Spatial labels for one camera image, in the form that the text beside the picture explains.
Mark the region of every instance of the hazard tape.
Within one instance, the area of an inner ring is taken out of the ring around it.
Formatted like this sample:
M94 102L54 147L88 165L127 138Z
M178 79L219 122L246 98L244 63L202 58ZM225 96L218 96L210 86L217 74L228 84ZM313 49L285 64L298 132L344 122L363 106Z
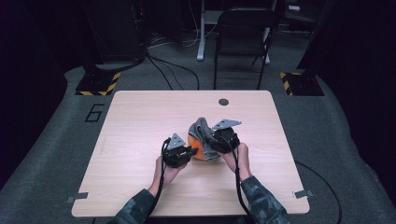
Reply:
M109 95L113 90L116 88L117 81L119 80L120 73L114 75L113 79L111 80L110 86L107 88L107 91L76 91L76 95Z
M280 73L280 77L282 78L282 82L283 82L283 87L285 88L287 95L293 95L293 92L291 91L290 84L286 78L286 75L299 76L300 74L301 73Z

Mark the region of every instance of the orange object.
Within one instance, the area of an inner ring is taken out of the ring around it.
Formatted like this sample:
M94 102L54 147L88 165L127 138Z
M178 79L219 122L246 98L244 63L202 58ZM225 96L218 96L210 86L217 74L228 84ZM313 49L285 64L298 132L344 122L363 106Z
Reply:
M187 137L187 142L189 146L191 146L191 148L198 148L197 154L193 155L193 157L197 160L204 161L205 154L201 141L198 138L195 138L194 136L189 134L189 136Z

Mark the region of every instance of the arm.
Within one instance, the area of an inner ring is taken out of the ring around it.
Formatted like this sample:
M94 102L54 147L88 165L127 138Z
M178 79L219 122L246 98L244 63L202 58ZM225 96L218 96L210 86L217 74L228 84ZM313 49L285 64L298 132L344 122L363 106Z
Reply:
M128 203L126 203L116 214L114 219L108 222L109 224L139 224L146 220L160 186L162 162L163 160L161 157L156 160L155 172L151 186L148 189L140 190L140 192L130 199ZM186 166L187 164L177 168L165 168L165 173L163 174L163 189L166 188L175 179L178 172L180 172Z
M254 175L242 181L241 187L256 223L289 223L286 209Z
M250 172L248 146L241 143L235 150L238 155L239 177L242 190L248 201L248 209L256 223L289 223L288 214L282 204ZM235 172L233 154L221 154L230 169Z

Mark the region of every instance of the dark background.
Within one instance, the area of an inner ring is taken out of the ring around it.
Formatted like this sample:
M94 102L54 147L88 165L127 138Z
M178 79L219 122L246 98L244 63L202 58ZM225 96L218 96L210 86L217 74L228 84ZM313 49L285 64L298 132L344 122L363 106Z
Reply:
M180 3L176 15L191 28L183 14L189 11L186 2L172 0ZM86 62L103 63L104 53L78 0L5 0L0 4L3 187L62 101L67 86L64 73ZM191 5L199 18L200 1ZM300 64L315 68L331 87L361 157L377 172L394 204L395 7L392 1L328 0Z

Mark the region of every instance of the metal bracket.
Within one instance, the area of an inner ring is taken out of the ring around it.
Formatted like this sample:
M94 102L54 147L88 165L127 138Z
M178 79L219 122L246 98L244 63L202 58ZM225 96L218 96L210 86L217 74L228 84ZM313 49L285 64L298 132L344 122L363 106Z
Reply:
M237 120L223 119L218 124L213 126L212 129L213 130L222 130L222 129L226 129L226 128L231 128L231 127L239 125L241 123L242 123L241 121L237 121Z
M177 135L177 133L174 133L174 135L171 138L171 141L168 144L168 150L177 148L177 147L182 147L184 146L186 143L183 141L183 139L181 139L180 136Z

